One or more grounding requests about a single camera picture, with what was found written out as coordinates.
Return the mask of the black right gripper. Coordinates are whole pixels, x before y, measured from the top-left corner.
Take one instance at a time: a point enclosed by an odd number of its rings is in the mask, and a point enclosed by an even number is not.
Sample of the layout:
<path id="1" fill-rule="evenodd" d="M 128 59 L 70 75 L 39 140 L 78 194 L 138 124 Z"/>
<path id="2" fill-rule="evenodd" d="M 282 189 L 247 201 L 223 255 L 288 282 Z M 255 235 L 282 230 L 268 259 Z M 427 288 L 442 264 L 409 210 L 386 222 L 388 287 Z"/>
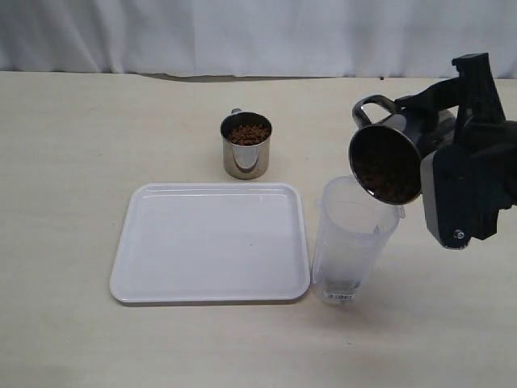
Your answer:
<path id="1" fill-rule="evenodd" d="M 447 249 L 497 233 L 498 214 L 516 205 L 516 122 L 506 120 L 488 53 L 452 60 L 458 76 L 395 100 L 398 108 L 457 107 L 452 143 L 421 162 L 427 229 Z"/>

